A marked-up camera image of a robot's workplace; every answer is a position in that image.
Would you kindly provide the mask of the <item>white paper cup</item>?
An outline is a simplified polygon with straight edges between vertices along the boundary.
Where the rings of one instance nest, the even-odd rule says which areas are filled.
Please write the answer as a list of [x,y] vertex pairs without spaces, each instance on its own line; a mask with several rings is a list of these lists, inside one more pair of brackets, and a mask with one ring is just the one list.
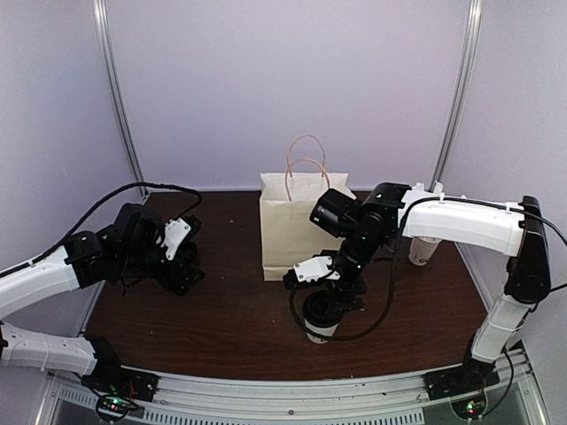
[[326,344],[329,336],[334,336],[339,320],[333,321],[310,321],[304,319],[307,338],[314,344]]

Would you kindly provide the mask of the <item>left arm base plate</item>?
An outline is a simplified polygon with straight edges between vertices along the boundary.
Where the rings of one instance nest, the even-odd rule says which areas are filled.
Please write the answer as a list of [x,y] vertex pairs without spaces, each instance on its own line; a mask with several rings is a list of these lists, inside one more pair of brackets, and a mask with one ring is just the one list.
[[95,413],[104,422],[116,423],[129,415],[141,417],[142,403],[150,403],[157,392],[155,374],[121,367],[114,373],[75,374],[82,386],[95,396]]

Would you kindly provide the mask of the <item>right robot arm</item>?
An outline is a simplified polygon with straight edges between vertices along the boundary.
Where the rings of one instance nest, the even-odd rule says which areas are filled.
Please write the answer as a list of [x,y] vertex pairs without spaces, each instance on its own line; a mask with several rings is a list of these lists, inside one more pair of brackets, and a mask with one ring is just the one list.
[[401,238],[432,238],[471,244],[508,257],[507,281],[482,326],[471,338],[462,364],[454,371],[460,390],[474,390],[493,372],[494,363],[529,310],[551,291],[548,242],[539,201],[496,204],[432,194],[421,186],[383,182],[359,200],[327,190],[309,219],[342,238],[337,251],[323,251],[294,267],[300,282],[325,282],[332,325],[361,307],[361,272],[375,252]]

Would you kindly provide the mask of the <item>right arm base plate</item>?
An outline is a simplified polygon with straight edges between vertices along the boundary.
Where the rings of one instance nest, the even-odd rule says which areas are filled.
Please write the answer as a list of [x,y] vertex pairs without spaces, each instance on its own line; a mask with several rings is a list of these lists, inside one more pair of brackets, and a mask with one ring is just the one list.
[[426,373],[424,384],[430,401],[449,398],[452,412],[464,421],[480,420],[488,411],[486,389],[501,380],[497,372],[450,367]]

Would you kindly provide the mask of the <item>white paper bag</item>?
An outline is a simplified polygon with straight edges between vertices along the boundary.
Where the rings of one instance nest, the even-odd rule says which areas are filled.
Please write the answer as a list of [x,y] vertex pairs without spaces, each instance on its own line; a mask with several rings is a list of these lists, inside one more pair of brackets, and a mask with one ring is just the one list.
[[347,187],[347,173],[330,173],[326,160],[304,160],[315,165],[314,173],[293,170],[300,162],[287,151],[286,169],[281,173],[260,174],[260,241],[263,278],[280,281],[302,260],[323,250],[336,250],[340,240],[309,220],[316,201],[328,190],[353,198]]

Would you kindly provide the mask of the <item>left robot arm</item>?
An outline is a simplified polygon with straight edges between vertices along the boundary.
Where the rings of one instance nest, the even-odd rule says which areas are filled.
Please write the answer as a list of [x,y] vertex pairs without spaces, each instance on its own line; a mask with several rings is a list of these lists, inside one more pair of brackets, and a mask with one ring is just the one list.
[[[45,298],[87,289],[100,282],[128,288],[154,280],[176,296],[205,277],[197,266],[195,215],[169,221],[151,208],[124,204],[114,223],[97,232],[64,238],[54,250],[1,273],[1,316]],[[78,374],[109,393],[127,386],[127,373],[110,343],[99,336],[65,338],[1,324],[1,364]]]

